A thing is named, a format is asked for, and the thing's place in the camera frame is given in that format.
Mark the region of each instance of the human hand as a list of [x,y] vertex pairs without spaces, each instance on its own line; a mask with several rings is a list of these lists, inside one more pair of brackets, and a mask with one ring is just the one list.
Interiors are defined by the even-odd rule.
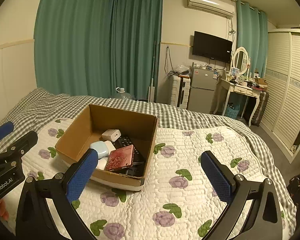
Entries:
[[0,199],[0,217],[2,217],[6,221],[9,218],[9,213],[6,210],[6,203],[4,202],[3,199]]

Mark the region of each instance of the white vanity table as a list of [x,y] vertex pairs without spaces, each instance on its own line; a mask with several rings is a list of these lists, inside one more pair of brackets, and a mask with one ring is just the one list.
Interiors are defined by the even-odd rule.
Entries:
[[226,107],[228,105],[228,100],[229,100],[229,96],[230,96],[230,93],[231,92],[234,92],[234,93],[238,93],[238,94],[241,94],[241,95],[246,95],[247,96],[247,99],[246,99],[246,102],[244,104],[244,108],[243,108],[243,111],[242,111],[242,114],[241,114],[241,117],[243,117],[243,114],[244,114],[244,111],[246,110],[246,107],[247,107],[247,103],[248,103],[248,99],[249,97],[254,97],[256,98],[256,105],[254,106],[253,108],[253,111],[251,113],[251,116],[250,116],[250,119],[249,119],[249,126],[251,126],[251,120],[252,120],[252,117],[259,105],[259,102],[260,102],[260,92],[261,91],[258,91],[258,90],[253,90],[252,88],[249,88],[249,87],[243,87],[241,85],[236,85],[236,84],[233,84],[233,83],[230,83],[229,81],[225,80],[225,79],[221,79],[221,82],[220,82],[220,86],[219,86],[219,89],[218,89],[218,101],[217,101],[217,107],[216,109],[214,110],[213,114],[216,114],[218,108],[219,108],[219,104],[220,104],[220,94],[221,94],[221,91],[222,89],[226,89],[228,90],[228,94],[227,94],[227,97],[226,97],[226,103],[225,103],[225,106],[223,107],[223,111],[222,111],[222,115],[225,115],[225,112],[226,112]]

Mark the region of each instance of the sliding wardrobe door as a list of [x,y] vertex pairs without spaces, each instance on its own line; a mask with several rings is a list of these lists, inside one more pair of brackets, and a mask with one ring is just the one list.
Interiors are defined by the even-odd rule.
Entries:
[[271,130],[282,107],[290,65],[290,34],[269,33],[268,57],[264,78],[268,83],[269,100],[262,122]]
[[288,149],[300,131],[300,34],[292,34],[291,75],[275,134]]

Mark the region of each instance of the floor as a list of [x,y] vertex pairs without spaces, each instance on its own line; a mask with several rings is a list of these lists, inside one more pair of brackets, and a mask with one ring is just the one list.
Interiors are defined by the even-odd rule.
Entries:
[[289,179],[300,173],[300,162],[293,162],[292,164],[290,164],[287,158],[284,156],[283,152],[260,126],[252,125],[250,126],[250,129],[257,135],[259,135],[267,144],[273,155],[274,165],[279,169],[286,185],[288,185]]

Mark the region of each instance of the small box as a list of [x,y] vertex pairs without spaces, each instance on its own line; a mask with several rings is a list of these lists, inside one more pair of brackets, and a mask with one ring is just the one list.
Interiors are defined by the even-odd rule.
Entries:
[[119,129],[122,134],[130,137],[146,160],[142,176],[132,177],[95,169],[91,179],[114,188],[140,191],[153,155],[158,122],[154,115],[88,105],[59,139],[56,150],[66,163],[72,164],[80,160],[91,143],[103,140],[102,134],[106,130]]
[[264,78],[255,78],[255,82],[260,88],[263,88],[263,89],[268,88],[268,83]]
[[115,142],[120,136],[121,133],[118,129],[108,129],[102,134],[102,138],[104,140],[108,140],[111,142]]

